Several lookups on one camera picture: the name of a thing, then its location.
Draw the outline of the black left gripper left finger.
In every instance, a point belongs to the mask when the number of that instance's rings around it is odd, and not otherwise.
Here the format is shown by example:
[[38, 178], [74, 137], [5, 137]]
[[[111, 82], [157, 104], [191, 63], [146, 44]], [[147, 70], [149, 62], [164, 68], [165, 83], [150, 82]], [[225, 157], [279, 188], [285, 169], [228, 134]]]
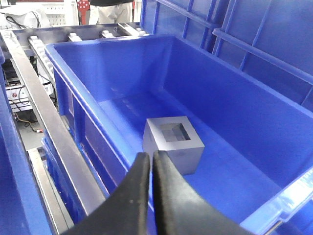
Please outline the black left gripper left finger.
[[123, 181], [108, 199], [89, 216], [63, 234], [147, 234], [149, 177], [149, 155], [145, 152], [139, 152]]

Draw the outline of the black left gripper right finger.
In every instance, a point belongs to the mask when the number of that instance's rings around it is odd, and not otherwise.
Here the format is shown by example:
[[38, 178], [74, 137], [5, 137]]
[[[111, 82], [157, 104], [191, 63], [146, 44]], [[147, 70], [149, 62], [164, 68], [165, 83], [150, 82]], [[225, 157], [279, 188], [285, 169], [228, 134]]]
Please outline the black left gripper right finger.
[[152, 182], [157, 234], [250, 234], [207, 203], [185, 181], [166, 151], [153, 155]]

